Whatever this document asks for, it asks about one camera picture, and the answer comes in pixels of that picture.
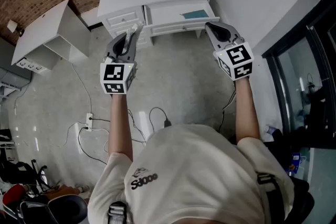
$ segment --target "power strip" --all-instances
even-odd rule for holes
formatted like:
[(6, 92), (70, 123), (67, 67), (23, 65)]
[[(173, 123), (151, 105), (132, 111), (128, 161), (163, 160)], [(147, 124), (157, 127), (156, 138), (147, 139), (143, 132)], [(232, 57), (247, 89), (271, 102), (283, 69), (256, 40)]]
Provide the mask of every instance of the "power strip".
[(93, 115), (91, 113), (86, 114), (86, 127), (88, 128), (87, 131), (92, 131), (92, 118)]

